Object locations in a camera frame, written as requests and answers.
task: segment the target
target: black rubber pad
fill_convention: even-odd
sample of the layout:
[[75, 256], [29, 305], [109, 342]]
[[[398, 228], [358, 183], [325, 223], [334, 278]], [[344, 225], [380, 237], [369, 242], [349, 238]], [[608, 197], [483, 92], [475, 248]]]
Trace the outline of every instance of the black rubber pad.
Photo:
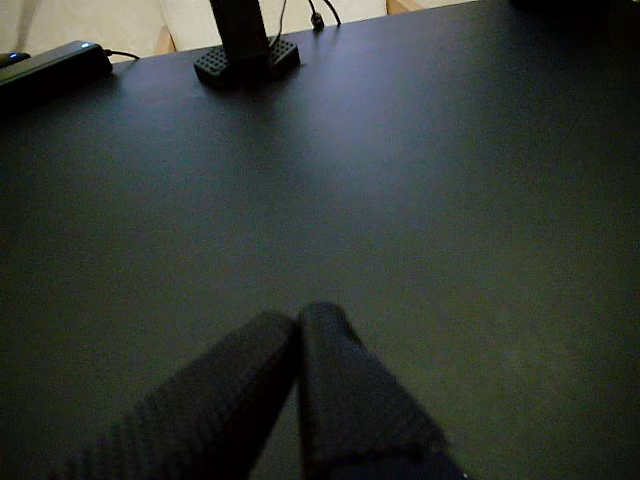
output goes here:
[[366, 350], [340, 307], [310, 305], [300, 326], [307, 480], [467, 478], [444, 455], [443, 432]]
[[246, 478], [299, 366], [297, 323], [263, 313], [144, 400], [52, 478]]

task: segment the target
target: cable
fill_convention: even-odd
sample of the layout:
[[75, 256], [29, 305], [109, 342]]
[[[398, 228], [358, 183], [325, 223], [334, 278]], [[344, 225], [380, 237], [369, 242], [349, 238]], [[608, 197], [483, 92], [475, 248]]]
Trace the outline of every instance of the cable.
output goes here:
[[331, 4], [330, 0], [324, 0], [324, 3], [327, 4], [327, 7], [329, 7], [329, 10], [331, 10], [331, 13], [333, 13], [333, 17], [336, 19], [336, 22], [338, 23], [338, 26], [342, 25], [342, 22], [340, 21], [340, 17], [338, 16], [338, 12], [336, 12], [336, 9], [333, 8], [333, 5]]
[[269, 50], [271, 50], [273, 48], [273, 46], [278, 43], [278, 40], [280, 40], [280, 35], [282, 35], [282, 21], [284, 20], [284, 9], [287, 8], [287, 0], [284, 0], [282, 2], [282, 12], [280, 12], [280, 27], [278, 28], [278, 34], [273, 37], [273, 40], [271, 40], [271, 43], [269, 44]]
[[123, 57], [129, 57], [129, 58], [134, 58], [136, 60], [140, 60], [140, 57], [137, 55], [134, 55], [133, 53], [119, 52], [118, 50], [105, 50], [104, 54], [107, 57], [110, 57], [111, 55], [122, 55]]

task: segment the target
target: black charging device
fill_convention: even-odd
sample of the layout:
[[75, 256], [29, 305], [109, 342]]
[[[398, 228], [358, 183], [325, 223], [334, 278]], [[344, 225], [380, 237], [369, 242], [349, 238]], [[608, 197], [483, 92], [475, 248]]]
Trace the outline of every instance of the black charging device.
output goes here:
[[196, 74], [203, 83], [226, 88], [271, 80], [300, 64], [296, 45], [280, 35], [267, 39], [258, 0], [211, 0], [211, 8], [222, 46], [196, 60]]
[[0, 117], [26, 110], [111, 73], [98, 44], [76, 41], [0, 69]]

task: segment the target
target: stand base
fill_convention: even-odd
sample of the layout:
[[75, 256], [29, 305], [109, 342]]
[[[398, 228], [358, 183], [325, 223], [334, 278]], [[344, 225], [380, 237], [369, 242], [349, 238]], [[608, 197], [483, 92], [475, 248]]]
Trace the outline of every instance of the stand base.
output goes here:
[[[262, 79], [275, 80], [299, 64], [298, 47], [280, 39], [271, 49], [266, 68], [260, 69], [258, 75]], [[241, 72], [229, 65], [222, 45], [213, 47], [206, 55], [196, 60], [193, 66], [200, 81], [213, 88], [229, 88], [247, 80], [246, 71]]]

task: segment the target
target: dark desk surface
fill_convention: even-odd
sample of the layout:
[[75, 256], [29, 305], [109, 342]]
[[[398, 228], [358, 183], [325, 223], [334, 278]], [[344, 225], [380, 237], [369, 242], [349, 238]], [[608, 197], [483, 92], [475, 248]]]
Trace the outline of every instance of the dark desk surface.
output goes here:
[[[632, 14], [488, 2], [302, 32], [295, 74], [224, 94], [201, 52], [143, 59], [2, 125], [3, 478], [317, 299], [478, 478], [635, 478]], [[298, 461], [290, 402], [255, 477]]]

